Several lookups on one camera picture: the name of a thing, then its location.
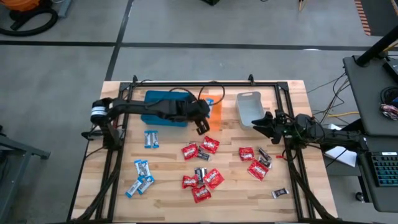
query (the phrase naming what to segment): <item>keyboard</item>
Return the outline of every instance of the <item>keyboard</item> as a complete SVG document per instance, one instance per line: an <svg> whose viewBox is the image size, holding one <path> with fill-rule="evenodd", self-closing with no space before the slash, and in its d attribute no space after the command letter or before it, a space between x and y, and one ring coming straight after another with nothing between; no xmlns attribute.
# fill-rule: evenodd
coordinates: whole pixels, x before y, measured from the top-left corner
<svg viewBox="0 0 398 224"><path fill-rule="evenodd" d="M379 187L398 187L398 152L370 152L371 169Z"/></svg>

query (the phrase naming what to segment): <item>concrete floor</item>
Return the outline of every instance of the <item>concrete floor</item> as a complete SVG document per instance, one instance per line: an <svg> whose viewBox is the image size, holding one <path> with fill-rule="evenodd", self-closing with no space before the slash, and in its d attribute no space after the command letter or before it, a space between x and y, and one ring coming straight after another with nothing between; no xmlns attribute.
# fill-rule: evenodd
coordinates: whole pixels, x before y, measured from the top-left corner
<svg viewBox="0 0 398 224"><path fill-rule="evenodd" d="M128 0L75 1L69 17L50 31L0 40L115 42ZM27 27L46 19L35 18ZM0 9L0 26L9 26ZM297 12L296 1L222 0L210 7L199 0L135 0L123 42L266 45L370 46L353 0L309 1ZM304 80L307 90L339 77L343 57L361 51L254 50L122 47L112 80ZM9 137L50 151L48 161L32 159L10 223L62 222L66 219L90 127L91 103L98 99L113 47L0 45L0 124ZM309 94L313 110L333 97L331 85ZM355 111L347 88L345 104L332 113ZM344 117L354 121L358 116ZM326 123L344 124L337 119ZM394 223L397 214L375 211L355 201L355 177L330 177L340 218Z"/></svg>

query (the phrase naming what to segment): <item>wooden table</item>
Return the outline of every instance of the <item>wooden table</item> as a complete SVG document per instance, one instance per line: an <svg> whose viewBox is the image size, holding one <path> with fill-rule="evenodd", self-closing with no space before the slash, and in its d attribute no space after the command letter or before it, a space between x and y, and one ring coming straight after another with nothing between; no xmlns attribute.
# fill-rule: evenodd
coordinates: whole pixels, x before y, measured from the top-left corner
<svg viewBox="0 0 398 224"><path fill-rule="evenodd" d="M288 81L294 113L311 114L304 82ZM104 82L101 98L117 97L119 82ZM151 88L151 90L169 90ZM134 100L144 100L149 88L137 87ZM189 88L197 95L199 88ZM255 130L244 131L238 121L235 101L236 94L248 91L261 92L265 110L274 113L277 108L275 93L269 87L227 87L222 102L221 130L212 130L209 137L221 145L211 161L192 159L184 161L181 148L190 141L202 142L203 136L195 131L196 126L187 128L169 126L147 126L140 115L129 115L126 143L124 147L114 222L277 222L297 221L293 195L273 199L271 191L285 187L291 191L287 162L276 159L284 150L283 144L273 145L270 139ZM204 94L221 95L220 87L206 88ZM144 149L144 130L159 131L158 149ZM272 170L260 182L247 172L250 162L241 162L238 148L241 146L262 146L272 157ZM93 141L88 152L101 147L101 141ZM308 147L303 150L310 188L321 204L337 216L328 176L319 149ZM81 215L98 193L103 175L106 150L90 156L84 164L72 218ZM155 183L144 195L134 194L127 198L125 191L137 179L134 166L136 159L148 160ZM217 168L225 181L211 192L211 199L196 204L190 189L182 189L183 175L194 174L194 168ZM303 209L307 214L303 193L300 194Z"/></svg>

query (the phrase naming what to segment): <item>red candy wrapper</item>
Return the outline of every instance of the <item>red candy wrapper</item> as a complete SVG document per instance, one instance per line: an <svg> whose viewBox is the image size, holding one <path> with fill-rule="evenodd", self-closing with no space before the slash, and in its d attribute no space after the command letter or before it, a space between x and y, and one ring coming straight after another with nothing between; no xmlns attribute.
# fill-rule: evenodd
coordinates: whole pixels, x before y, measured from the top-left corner
<svg viewBox="0 0 398 224"><path fill-rule="evenodd" d="M254 159L254 151L252 147L240 147L239 156L242 161L251 161Z"/></svg>
<svg viewBox="0 0 398 224"><path fill-rule="evenodd" d="M218 145L220 145L219 141L205 136L205 140L203 140L203 143L200 145L200 147L202 149L206 149L207 151L215 154L218 149Z"/></svg>
<svg viewBox="0 0 398 224"><path fill-rule="evenodd" d="M192 195L193 195L193 199L195 200L195 203L198 203L198 202L201 202L208 198L211 198L210 191L207 190L204 185L201 186L200 188L192 189Z"/></svg>
<svg viewBox="0 0 398 224"><path fill-rule="evenodd" d="M224 177L218 172L217 169L212 169L203 177L204 183L211 189L214 190L220 183L224 181Z"/></svg>
<svg viewBox="0 0 398 224"><path fill-rule="evenodd" d="M186 175L182 177L182 189L187 187L198 187L198 176L196 174L193 177Z"/></svg>
<svg viewBox="0 0 398 224"><path fill-rule="evenodd" d="M196 144L191 144L189 146L185 146L181 149L182 154L184 155L185 160L192 159L198 155L198 146Z"/></svg>
<svg viewBox="0 0 398 224"><path fill-rule="evenodd" d="M249 166L248 172L262 181L268 172L268 168L255 159Z"/></svg>

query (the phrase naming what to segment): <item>blue tray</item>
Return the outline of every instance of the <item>blue tray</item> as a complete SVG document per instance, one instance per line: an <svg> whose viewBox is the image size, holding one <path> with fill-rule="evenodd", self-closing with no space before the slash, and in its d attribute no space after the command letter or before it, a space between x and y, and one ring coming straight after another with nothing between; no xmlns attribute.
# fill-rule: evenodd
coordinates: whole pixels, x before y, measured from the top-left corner
<svg viewBox="0 0 398 224"><path fill-rule="evenodd" d="M188 96L189 93L181 93L181 92L170 92L170 91L156 91L149 90L145 95L145 103L154 103L158 100L181 100ZM172 122L167 119L159 118L156 115L141 115L141 120L146 124L155 124L155 125L166 125L166 126L177 126L177 127L186 127L188 125L187 122Z"/></svg>

